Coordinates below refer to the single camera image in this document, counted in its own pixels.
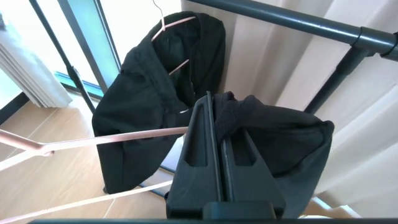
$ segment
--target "black baseboard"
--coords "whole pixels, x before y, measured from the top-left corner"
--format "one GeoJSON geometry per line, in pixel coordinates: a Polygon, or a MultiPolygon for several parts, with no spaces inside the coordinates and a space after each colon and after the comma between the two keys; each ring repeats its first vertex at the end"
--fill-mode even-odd
{"type": "Polygon", "coordinates": [[[25,93],[20,93],[13,100],[11,100],[6,106],[0,109],[0,124],[3,124],[10,118],[19,108],[25,105],[29,101],[25,93]]]}

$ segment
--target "black hoodie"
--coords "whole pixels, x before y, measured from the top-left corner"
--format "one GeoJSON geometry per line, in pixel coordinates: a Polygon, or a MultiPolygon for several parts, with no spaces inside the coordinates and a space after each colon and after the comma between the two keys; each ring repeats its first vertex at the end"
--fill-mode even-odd
{"type": "MultiPolygon", "coordinates": [[[[94,112],[95,136],[188,126],[196,100],[206,91],[217,91],[224,66],[223,23],[194,12],[172,14],[165,23],[191,16],[196,19],[167,28],[151,42],[161,28],[158,23],[130,50],[94,112]],[[169,75],[186,59],[186,65],[169,75]]],[[[108,193],[131,190],[150,177],[178,137],[98,145],[108,193]]]]}

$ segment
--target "black metal pole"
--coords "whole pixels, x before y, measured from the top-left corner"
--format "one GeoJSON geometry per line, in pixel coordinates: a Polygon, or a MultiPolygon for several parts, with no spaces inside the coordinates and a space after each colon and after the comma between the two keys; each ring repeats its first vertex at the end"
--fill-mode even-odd
{"type": "Polygon", "coordinates": [[[309,34],[337,40],[398,61],[398,36],[366,27],[356,27],[252,0],[188,0],[248,16],[309,34]]]}
{"type": "Polygon", "coordinates": [[[371,56],[367,50],[356,47],[350,48],[346,55],[336,66],[336,70],[331,74],[328,81],[322,86],[317,95],[312,99],[304,112],[315,114],[318,109],[326,102],[329,96],[337,89],[343,80],[353,72],[365,57],[371,56]]]}
{"type": "Polygon", "coordinates": [[[32,5],[34,11],[37,14],[37,17],[40,19],[40,21],[42,22],[44,29],[47,31],[48,35],[51,38],[51,41],[53,42],[55,48],[57,49],[58,53],[61,55],[61,58],[65,64],[65,66],[67,67],[67,72],[68,75],[70,77],[70,79],[72,79],[72,81],[74,82],[74,84],[76,85],[76,87],[79,89],[79,92],[81,93],[83,99],[86,101],[87,106],[89,107],[89,109],[91,110],[92,113],[94,113],[95,107],[93,102],[91,101],[90,96],[88,95],[83,82],[80,79],[79,73],[77,72],[77,70],[70,64],[67,56],[65,55],[65,52],[63,51],[60,42],[58,41],[57,37],[55,36],[53,30],[50,27],[49,22],[47,21],[47,19],[44,16],[43,11],[41,10],[39,4],[37,3],[36,0],[29,0],[30,4],[32,5]]]}

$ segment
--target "sheer curtain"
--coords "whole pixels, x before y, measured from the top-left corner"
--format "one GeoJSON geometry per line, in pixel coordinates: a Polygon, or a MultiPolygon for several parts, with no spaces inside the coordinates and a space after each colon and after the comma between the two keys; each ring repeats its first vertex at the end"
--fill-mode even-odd
{"type": "Polygon", "coordinates": [[[0,14],[0,68],[37,106],[64,107],[72,99],[44,63],[0,14]]]}
{"type": "MultiPolygon", "coordinates": [[[[267,4],[354,26],[398,31],[395,0],[262,0],[267,4]]],[[[223,86],[242,99],[303,110],[333,73],[349,45],[245,16],[182,1],[183,10],[224,22],[223,86]]],[[[332,207],[349,205],[362,217],[397,217],[398,63],[367,58],[332,94],[317,116],[336,125],[332,152],[315,194],[332,207]]]]}

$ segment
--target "crumpled black fabric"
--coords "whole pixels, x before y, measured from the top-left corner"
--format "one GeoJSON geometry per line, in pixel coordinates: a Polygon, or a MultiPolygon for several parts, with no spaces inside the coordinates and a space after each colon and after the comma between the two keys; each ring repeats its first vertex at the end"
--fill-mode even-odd
{"type": "MultiPolygon", "coordinates": [[[[158,23],[127,55],[121,73],[98,104],[92,120],[95,136],[188,126],[196,100],[215,93],[224,67],[223,23],[203,13],[179,12],[172,26],[153,42],[158,23]],[[171,76],[182,62],[189,62],[171,76]]],[[[150,177],[179,136],[98,145],[108,193],[131,190],[150,177]]]]}
{"type": "Polygon", "coordinates": [[[334,125],[302,111],[268,106],[254,96],[237,101],[231,92],[213,98],[218,144],[246,128],[285,197],[284,218],[308,205],[328,159],[334,125]]]}

